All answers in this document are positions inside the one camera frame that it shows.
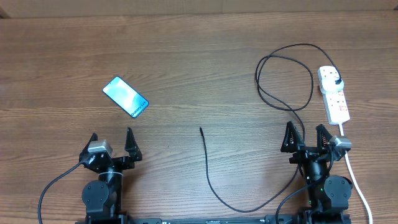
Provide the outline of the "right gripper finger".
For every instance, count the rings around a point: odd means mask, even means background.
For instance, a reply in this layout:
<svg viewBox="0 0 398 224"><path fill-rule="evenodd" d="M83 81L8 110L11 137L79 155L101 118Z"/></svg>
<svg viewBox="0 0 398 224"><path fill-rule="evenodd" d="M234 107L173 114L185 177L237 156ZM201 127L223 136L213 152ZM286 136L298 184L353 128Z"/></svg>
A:
<svg viewBox="0 0 398 224"><path fill-rule="evenodd" d="M317 148L323 148L329 145L332 135L327 131L323 124L316 127L317 130Z"/></svg>
<svg viewBox="0 0 398 224"><path fill-rule="evenodd" d="M289 121L286 125L285 136L282 141L280 151L285 153L294 153L302 150L304 147L305 141L293 122Z"/></svg>

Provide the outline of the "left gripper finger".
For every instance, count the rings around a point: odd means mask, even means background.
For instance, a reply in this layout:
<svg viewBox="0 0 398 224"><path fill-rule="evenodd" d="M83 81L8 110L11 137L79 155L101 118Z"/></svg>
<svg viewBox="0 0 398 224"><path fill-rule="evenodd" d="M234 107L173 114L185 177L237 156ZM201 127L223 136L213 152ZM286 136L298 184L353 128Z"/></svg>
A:
<svg viewBox="0 0 398 224"><path fill-rule="evenodd" d="M90 137L90 140L88 141L88 143L86 144L86 146L83 148L82 153L87 153L88 152L88 148L90 146L90 143L93 141L97 141L98 140L98 135L96 133L93 133Z"/></svg>
<svg viewBox="0 0 398 224"><path fill-rule="evenodd" d="M124 150L129 154L130 158L133 159L134 162L142 160L142 152L137 145L133 131L130 127L127 128Z"/></svg>

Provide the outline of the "blue screen smartphone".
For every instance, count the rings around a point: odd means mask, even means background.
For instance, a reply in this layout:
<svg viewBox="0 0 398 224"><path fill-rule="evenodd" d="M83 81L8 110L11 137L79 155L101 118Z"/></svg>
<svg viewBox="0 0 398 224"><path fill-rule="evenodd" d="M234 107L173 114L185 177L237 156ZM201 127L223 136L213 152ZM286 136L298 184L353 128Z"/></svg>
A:
<svg viewBox="0 0 398 224"><path fill-rule="evenodd" d="M149 106L149 101L119 76L103 88L103 93L132 118L137 118Z"/></svg>

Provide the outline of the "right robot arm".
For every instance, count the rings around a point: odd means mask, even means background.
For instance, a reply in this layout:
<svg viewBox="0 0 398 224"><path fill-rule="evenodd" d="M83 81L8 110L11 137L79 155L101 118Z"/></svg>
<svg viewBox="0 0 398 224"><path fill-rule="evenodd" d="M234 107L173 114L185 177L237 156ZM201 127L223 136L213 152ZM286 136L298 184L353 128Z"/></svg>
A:
<svg viewBox="0 0 398 224"><path fill-rule="evenodd" d="M334 162L340 161L351 149L346 136L331 135L322 124L316 127L317 145L305 145L304 139L289 121L280 151L291 153L291 164L302 169L305 186L288 195L277 207L274 220L280 223L350 223L348 209L353 183L340 175L331 175ZM294 215L279 216L283 204L301 192L308 192L309 206L299 209Z"/></svg>

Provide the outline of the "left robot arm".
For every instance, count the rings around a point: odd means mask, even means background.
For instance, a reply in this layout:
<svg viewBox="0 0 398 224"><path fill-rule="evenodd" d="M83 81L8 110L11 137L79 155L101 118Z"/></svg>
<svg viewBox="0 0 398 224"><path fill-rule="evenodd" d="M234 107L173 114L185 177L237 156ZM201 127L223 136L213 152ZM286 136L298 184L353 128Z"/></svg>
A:
<svg viewBox="0 0 398 224"><path fill-rule="evenodd" d="M132 217L123 211L123 172L133 169L142 160L142 152L127 128L124 150L126 156L113 157L113 149L106 140L92 134L79 155L84 168L98 174L98 178L87 183L82 190L82 201L86 206L85 223L132 223Z"/></svg>

